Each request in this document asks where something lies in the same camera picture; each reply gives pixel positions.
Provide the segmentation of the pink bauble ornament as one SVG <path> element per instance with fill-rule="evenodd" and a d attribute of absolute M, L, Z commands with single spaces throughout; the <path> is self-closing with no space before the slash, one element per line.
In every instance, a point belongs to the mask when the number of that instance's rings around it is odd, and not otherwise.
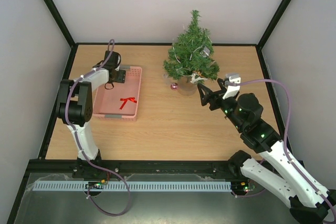
<path fill-rule="evenodd" d="M 170 84 L 170 88 L 171 88 L 172 90 L 174 90 L 174 91 L 177 91 L 178 88 L 179 88 L 179 86 L 178 86 L 178 84 L 177 84 L 176 82 L 172 82 L 172 83 Z"/>

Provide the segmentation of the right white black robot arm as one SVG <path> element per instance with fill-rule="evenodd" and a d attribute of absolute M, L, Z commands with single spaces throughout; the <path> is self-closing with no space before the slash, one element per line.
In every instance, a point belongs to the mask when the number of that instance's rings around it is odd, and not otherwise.
<path fill-rule="evenodd" d="M 239 75 L 218 79 L 220 90 L 197 85 L 201 104 L 220 109 L 231 121 L 244 144 L 259 154 L 275 171 L 263 167 L 244 151 L 229 159 L 229 172 L 245 176 L 280 199 L 299 223 L 327 223 L 328 213 L 335 213 L 335 190 L 327 189 L 300 164 L 287 148 L 287 137 L 280 136 L 262 118 L 264 108 L 253 93 L 239 94 L 243 86 Z"/>

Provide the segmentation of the small green christmas tree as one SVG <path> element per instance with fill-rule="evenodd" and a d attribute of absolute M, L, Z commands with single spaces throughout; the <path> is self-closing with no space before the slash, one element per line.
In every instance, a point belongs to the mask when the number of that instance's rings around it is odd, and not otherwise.
<path fill-rule="evenodd" d="M 214 49 L 210 31 L 202 28 L 200 13 L 191 11 L 191 21 L 168 50 L 163 69 L 181 95 L 193 95 L 199 83 L 217 79 L 220 67 L 213 59 Z"/>

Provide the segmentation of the silver reindeer ornament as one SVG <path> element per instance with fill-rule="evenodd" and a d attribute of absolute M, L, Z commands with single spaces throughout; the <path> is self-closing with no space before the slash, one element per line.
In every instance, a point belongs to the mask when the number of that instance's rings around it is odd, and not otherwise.
<path fill-rule="evenodd" d="M 203 83 L 205 80 L 207 80 L 207 78 L 202 76 L 201 73 L 197 71 L 193 71 L 190 77 L 191 77 L 190 83 L 192 84 Z"/>

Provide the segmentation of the silver gift box ornament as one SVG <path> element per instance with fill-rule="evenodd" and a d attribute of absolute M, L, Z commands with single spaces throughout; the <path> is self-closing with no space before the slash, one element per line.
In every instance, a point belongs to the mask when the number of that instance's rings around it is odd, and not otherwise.
<path fill-rule="evenodd" d="M 210 54 L 211 54 L 211 50 L 208 47 L 206 47 L 206 46 L 201 51 L 201 55 L 203 57 L 209 57 Z"/>

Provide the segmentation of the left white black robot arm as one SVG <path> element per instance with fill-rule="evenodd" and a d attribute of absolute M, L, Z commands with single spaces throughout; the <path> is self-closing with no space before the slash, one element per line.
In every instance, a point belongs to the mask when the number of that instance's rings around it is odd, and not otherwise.
<path fill-rule="evenodd" d="M 85 179 L 110 175 L 101 165 L 100 150 L 93 140 L 89 121 L 93 115 L 92 92 L 106 84 L 124 83 L 125 71 L 120 69 L 121 55 L 108 49 L 104 59 L 77 79 L 63 79 L 59 86 L 56 114 L 67 125 L 76 143 L 78 156 L 74 175 Z"/>

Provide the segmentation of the clear led string lights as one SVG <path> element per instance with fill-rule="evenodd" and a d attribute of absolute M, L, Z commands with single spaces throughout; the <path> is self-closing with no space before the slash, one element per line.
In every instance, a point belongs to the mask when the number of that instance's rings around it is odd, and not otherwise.
<path fill-rule="evenodd" d="M 211 50 L 209 57 L 201 55 L 205 46 Z M 213 53 L 209 30 L 198 26 L 189 26 L 187 31 L 179 34 L 177 41 L 172 43 L 172 47 L 168 50 L 168 58 L 163 62 L 163 67 L 173 77 L 191 75 L 193 71 L 206 76 L 210 72 Z"/>

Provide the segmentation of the pink plastic basket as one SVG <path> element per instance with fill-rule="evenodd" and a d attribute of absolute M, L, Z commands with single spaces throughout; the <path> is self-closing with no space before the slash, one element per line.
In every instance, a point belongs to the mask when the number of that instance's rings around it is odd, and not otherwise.
<path fill-rule="evenodd" d="M 125 83 L 115 83 L 112 89 L 100 86 L 96 90 L 92 116 L 98 119 L 136 121 L 140 97 L 142 68 L 126 67 Z"/>

